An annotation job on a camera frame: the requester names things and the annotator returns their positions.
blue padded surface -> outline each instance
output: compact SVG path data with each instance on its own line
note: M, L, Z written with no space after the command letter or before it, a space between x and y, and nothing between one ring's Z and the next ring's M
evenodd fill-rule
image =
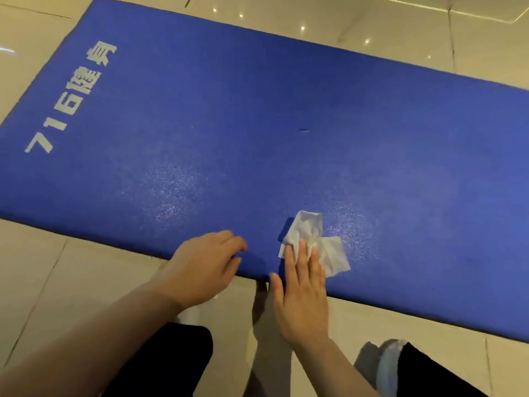
M98 41L117 47L107 66L87 59ZM68 115L54 106L79 66L101 76ZM96 0L0 128L0 214L163 258L231 229L250 248L239 274L265 278L288 217L321 212L351 264L330 295L529 341L527 106L521 89ZM37 131L49 154L24 152Z

white tissue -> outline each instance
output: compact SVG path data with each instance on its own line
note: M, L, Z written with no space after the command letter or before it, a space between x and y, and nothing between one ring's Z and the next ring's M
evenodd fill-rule
M307 243L309 256L313 247L316 247L320 252L320 263L325 268L326 277L351 270L340 237L322 237L322 232L323 216L321 213L300 210L281 244L279 257L284 258L285 247L292 245L294 247L294 257L297 261L299 242L303 240Z

leg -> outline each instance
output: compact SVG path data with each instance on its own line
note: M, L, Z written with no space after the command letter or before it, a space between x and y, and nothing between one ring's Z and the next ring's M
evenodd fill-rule
M207 328L168 323L121 368L102 397L190 397L212 354Z

tiled floor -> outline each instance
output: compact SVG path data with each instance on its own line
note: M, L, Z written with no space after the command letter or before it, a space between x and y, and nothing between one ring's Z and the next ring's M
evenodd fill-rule
M0 121L90 1L0 0ZM529 0L126 1L529 89ZM0 221L0 364L20 361L159 265ZM261 295L254 281L236 278L199 308L215 354L197 396L243 395L249 377L267 395L314 395L266 304L252 326ZM367 341L405 338L486 394L527 394L526 344L341 300L330 307L331 335L352 361Z

person's left hand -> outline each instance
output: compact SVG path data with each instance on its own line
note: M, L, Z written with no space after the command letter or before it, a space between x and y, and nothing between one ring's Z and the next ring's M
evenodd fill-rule
M182 310L202 304L228 286L241 263L233 255L247 248L246 241L229 230L192 238L180 245L150 285Z

